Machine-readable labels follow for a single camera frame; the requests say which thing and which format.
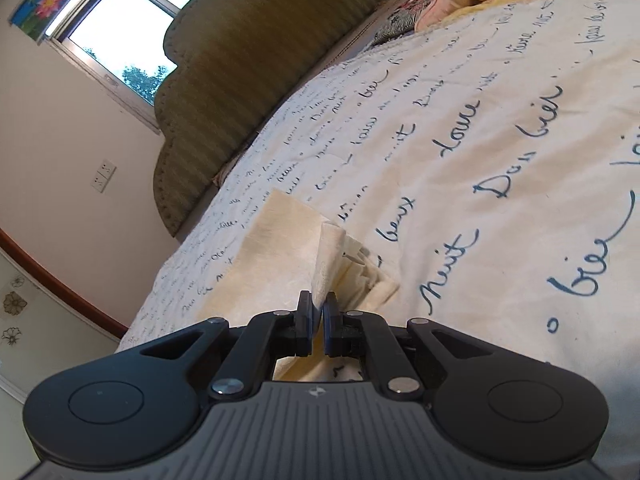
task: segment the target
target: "window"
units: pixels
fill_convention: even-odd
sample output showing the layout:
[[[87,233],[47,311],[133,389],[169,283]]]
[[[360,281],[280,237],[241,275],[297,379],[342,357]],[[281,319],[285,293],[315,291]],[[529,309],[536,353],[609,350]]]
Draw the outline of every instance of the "window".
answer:
[[[188,1],[69,0],[45,37],[153,121],[150,105],[156,90],[175,68],[164,55],[162,40]]]

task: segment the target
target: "wall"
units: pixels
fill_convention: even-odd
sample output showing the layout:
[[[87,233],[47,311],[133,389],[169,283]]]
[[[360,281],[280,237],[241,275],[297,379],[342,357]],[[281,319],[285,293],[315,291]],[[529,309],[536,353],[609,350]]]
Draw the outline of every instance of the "wall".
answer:
[[[0,478],[18,479],[37,463],[22,425],[22,405],[0,390]]]
[[[178,247],[156,210],[163,138],[60,54],[7,19],[0,0],[0,226],[51,274],[127,326]],[[103,194],[100,162],[118,167]]]
[[[17,315],[2,307],[12,292],[27,302]],[[45,378],[113,354],[118,346],[116,338],[72,314],[0,253],[0,333],[12,327],[20,339],[11,346],[0,339],[0,376],[26,394]]]

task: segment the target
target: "flower drawing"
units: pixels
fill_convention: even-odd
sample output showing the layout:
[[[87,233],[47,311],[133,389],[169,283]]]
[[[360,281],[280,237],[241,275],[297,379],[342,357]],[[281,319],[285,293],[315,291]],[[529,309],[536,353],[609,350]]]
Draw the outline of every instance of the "flower drawing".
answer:
[[[63,0],[40,0],[36,7],[36,15],[39,18],[48,18],[54,12],[58,12]]]
[[[13,288],[20,288],[23,285],[24,285],[24,276],[16,276],[14,279],[11,280],[11,286]]]
[[[2,302],[4,305],[4,311],[12,316],[17,316],[27,306],[27,302],[24,301],[17,292],[11,291],[5,297]]]
[[[2,339],[7,339],[9,346],[13,346],[18,342],[18,339],[20,339],[21,335],[22,332],[20,332],[19,328],[12,327],[2,332]]]

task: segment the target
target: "floral pillow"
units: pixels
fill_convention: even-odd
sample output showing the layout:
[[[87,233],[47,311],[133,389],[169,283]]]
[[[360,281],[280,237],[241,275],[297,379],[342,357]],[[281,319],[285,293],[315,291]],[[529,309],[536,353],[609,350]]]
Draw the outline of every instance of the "floral pillow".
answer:
[[[413,32],[415,22],[420,16],[420,13],[426,9],[432,1],[433,0],[407,0],[386,19],[386,22],[378,29],[369,46],[386,43],[389,40]]]

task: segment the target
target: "bedspread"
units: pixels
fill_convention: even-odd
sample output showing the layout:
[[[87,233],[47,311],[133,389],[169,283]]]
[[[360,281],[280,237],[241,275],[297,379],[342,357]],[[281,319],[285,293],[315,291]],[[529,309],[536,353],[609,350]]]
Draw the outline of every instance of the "bedspread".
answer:
[[[389,323],[432,317],[597,384],[610,423],[596,458],[635,478],[639,12],[512,3],[321,73],[236,165],[121,348],[193,322],[277,188],[401,284]]]

